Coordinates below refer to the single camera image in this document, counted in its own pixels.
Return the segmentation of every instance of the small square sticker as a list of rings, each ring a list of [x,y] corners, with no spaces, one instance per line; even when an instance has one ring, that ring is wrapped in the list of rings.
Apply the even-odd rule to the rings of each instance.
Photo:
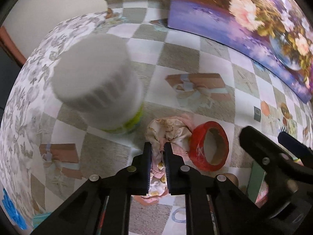
[[[260,122],[261,121],[261,110],[257,107],[254,107],[254,109],[255,109],[254,120]]]

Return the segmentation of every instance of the yellow label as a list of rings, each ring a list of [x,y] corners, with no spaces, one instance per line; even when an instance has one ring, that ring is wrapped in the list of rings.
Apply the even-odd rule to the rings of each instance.
[[[112,130],[104,130],[104,129],[102,130],[108,133],[125,133],[125,132],[130,133],[136,128],[137,125],[139,125],[142,114],[143,114],[143,104],[140,106],[135,116],[131,118],[130,120],[128,120],[126,123],[124,123],[123,126],[120,126]]]

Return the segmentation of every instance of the crumpled cloth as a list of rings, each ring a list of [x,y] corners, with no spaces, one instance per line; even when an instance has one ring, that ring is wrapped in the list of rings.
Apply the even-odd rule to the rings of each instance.
[[[164,144],[170,142],[173,153],[182,156],[184,161],[188,161],[189,139],[194,128],[194,124],[186,114],[183,114],[181,117],[154,119],[148,125],[146,140],[152,145],[152,158],[150,188],[149,193],[146,196],[142,196],[144,202],[158,201],[159,198],[168,194],[162,154]]]

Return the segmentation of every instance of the flower painting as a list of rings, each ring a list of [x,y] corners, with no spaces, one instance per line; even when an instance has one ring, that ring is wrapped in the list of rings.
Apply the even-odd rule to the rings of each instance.
[[[172,0],[168,25],[251,57],[303,102],[313,96],[313,28],[294,0]]]

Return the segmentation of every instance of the red tape roll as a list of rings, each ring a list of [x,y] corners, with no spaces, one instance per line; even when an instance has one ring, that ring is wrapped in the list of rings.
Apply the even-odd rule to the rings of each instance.
[[[216,152],[209,163],[205,156],[205,138],[207,132],[212,133],[216,142]],[[221,169],[228,157],[229,142],[227,135],[220,124],[209,121],[197,126],[192,132],[190,140],[189,158],[195,166],[203,171],[217,171]]]

